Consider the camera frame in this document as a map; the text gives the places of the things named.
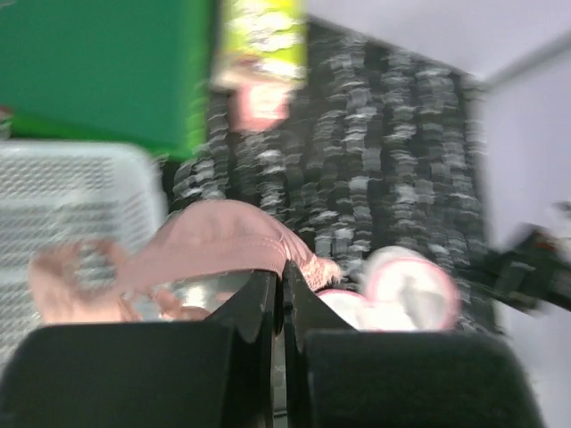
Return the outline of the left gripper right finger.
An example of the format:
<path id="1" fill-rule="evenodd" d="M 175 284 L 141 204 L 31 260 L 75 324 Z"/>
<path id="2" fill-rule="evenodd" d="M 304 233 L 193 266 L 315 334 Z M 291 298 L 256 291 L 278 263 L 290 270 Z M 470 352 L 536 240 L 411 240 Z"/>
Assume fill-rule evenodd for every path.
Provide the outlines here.
<path id="1" fill-rule="evenodd" d="M 292 427 L 534 428 L 540 409 L 514 353 L 488 334 L 360 332 L 283 272 Z"/>

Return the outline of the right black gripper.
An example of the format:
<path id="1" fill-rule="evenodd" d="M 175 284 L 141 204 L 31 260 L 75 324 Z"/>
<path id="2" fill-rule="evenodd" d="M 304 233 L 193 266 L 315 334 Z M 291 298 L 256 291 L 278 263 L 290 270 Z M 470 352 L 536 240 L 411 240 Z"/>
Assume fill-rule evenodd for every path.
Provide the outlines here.
<path id="1" fill-rule="evenodd" d="M 570 204 L 556 202 L 551 213 L 554 227 L 524 224 L 510 248 L 484 259 L 489 293 L 522 312 L 544 302 L 570 310 Z"/>

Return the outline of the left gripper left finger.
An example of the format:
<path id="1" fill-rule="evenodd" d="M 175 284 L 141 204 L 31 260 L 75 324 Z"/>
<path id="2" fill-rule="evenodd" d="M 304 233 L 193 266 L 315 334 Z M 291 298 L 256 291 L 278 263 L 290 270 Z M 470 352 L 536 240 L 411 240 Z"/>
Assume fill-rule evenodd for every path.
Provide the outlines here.
<path id="1" fill-rule="evenodd" d="M 46 326 L 1 381 L 4 427 L 270 427 L 277 278 L 202 321 Z"/>

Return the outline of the white mesh laundry bag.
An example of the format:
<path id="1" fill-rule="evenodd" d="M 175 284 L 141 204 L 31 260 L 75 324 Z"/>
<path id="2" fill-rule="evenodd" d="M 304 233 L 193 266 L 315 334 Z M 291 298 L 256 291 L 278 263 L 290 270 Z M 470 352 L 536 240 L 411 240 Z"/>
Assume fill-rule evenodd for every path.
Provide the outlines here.
<path id="1" fill-rule="evenodd" d="M 443 331 L 460 312 L 454 281 L 434 262 L 399 246 L 366 260 L 358 288 L 318 293 L 343 321 L 361 331 Z"/>

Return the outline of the pink lace bra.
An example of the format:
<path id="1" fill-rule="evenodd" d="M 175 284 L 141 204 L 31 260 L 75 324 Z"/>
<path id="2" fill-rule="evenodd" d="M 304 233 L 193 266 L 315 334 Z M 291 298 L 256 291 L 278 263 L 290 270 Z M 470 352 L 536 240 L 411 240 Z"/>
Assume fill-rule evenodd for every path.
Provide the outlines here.
<path id="1" fill-rule="evenodd" d="M 122 323 L 141 320 L 131 300 L 145 295 L 170 319 L 200 320 L 209 315 L 185 307 L 167 283 L 235 271 L 262 270 L 283 275 L 294 262 L 312 291 L 339 281 L 343 272 L 317 256 L 292 230 L 261 209 L 234 200 L 204 200 L 169 220 L 134 255 L 116 242 L 90 243 L 115 268 L 113 282 L 87 290 L 76 272 L 82 242 L 40 251 L 29 262 L 29 288 L 47 324 Z"/>

